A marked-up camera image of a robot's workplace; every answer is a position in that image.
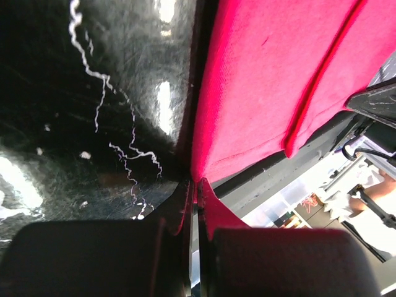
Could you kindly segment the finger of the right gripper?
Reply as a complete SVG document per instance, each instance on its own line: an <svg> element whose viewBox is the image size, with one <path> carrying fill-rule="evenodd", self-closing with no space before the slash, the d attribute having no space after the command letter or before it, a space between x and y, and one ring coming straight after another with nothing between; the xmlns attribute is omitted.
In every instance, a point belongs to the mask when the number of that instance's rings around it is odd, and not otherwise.
<svg viewBox="0 0 396 297"><path fill-rule="evenodd" d="M395 127L395 77L353 94L346 107L389 127Z"/></svg>

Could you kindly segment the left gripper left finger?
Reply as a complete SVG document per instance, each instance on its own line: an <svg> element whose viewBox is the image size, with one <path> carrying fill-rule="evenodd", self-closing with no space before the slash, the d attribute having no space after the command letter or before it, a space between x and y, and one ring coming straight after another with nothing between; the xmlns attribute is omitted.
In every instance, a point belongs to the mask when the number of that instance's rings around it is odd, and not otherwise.
<svg viewBox="0 0 396 297"><path fill-rule="evenodd" d="M150 296L190 296L194 185L179 183L148 217L158 223Z"/></svg>

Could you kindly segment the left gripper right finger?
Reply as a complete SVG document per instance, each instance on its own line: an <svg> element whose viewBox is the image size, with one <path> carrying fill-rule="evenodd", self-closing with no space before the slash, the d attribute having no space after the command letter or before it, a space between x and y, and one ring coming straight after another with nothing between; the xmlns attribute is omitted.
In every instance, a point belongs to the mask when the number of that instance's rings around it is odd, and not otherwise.
<svg viewBox="0 0 396 297"><path fill-rule="evenodd" d="M222 234L249 226L238 218L215 194L209 181L201 179L197 188L200 290L202 296L216 296L223 286L224 255Z"/></svg>

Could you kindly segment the red t-shirt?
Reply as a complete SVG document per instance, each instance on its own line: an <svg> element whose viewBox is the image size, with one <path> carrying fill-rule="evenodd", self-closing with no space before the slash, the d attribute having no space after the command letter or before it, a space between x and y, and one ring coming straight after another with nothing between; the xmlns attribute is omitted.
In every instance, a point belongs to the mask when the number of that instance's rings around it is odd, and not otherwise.
<svg viewBox="0 0 396 297"><path fill-rule="evenodd" d="M293 157L395 51L394 1L220 1L192 145L195 182Z"/></svg>

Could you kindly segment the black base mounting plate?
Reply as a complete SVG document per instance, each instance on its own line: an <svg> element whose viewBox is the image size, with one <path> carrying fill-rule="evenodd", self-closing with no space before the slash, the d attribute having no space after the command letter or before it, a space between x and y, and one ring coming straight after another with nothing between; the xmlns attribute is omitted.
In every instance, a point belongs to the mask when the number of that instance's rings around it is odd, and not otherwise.
<svg viewBox="0 0 396 297"><path fill-rule="evenodd" d="M294 157L275 153L238 174L213 183L214 192L241 218L316 165L362 122L362 115L340 112L318 129Z"/></svg>

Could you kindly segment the person in white shirt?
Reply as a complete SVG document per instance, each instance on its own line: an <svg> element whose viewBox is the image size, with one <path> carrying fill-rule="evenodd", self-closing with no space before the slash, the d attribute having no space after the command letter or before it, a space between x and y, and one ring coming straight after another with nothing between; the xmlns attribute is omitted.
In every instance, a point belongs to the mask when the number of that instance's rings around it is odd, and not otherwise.
<svg viewBox="0 0 396 297"><path fill-rule="evenodd" d="M382 210L395 215L395 180L385 171L370 166L363 172L364 193ZM350 224L364 242L378 251L395 257L395 230L356 196L337 191L324 201L324 210L332 220Z"/></svg>

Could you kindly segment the black marbled table mat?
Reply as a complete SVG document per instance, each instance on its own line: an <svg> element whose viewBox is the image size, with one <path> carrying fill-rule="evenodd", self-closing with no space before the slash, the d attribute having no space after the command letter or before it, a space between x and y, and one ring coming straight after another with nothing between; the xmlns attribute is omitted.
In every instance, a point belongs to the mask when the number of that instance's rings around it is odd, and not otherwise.
<svg viewBox="0 0 396 297"><path fill-rule="evenodd" d="M1 247L141 220L188 169L201 1L1 2Z"/></svg>

